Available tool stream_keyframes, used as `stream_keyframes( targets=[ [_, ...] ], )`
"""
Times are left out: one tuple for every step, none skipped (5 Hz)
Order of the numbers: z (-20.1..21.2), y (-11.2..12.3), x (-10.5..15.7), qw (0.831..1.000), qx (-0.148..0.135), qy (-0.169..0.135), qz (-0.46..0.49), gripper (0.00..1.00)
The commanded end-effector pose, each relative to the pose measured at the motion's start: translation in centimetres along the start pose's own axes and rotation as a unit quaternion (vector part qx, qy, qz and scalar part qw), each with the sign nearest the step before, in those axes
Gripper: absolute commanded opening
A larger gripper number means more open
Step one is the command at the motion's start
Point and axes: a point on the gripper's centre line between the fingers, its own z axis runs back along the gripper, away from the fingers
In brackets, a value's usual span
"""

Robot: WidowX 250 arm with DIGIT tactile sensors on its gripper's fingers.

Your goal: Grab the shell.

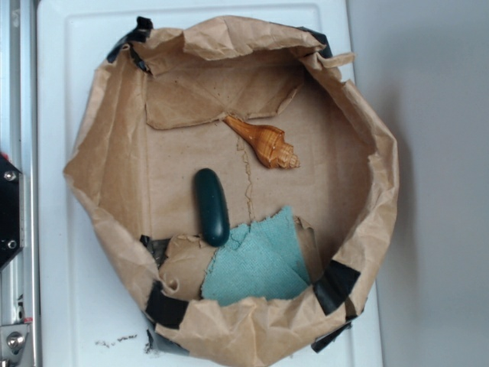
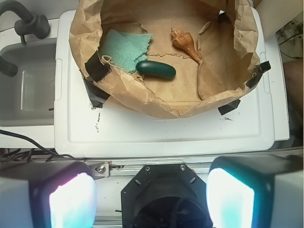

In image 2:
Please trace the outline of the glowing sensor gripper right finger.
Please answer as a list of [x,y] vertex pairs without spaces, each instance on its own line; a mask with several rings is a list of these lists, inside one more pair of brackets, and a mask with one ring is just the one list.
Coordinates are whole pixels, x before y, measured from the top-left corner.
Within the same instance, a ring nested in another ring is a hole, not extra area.
[[206,197],[216,228],[302,228],[304,158],[217,157],[209,169]]

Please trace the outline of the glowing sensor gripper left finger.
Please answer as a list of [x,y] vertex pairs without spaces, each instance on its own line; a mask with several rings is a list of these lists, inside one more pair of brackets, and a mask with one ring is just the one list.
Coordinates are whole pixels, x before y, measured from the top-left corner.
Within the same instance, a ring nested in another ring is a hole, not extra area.
[[97,186],[84,162],[1,163],[2,228],[91,228],[96,212]]

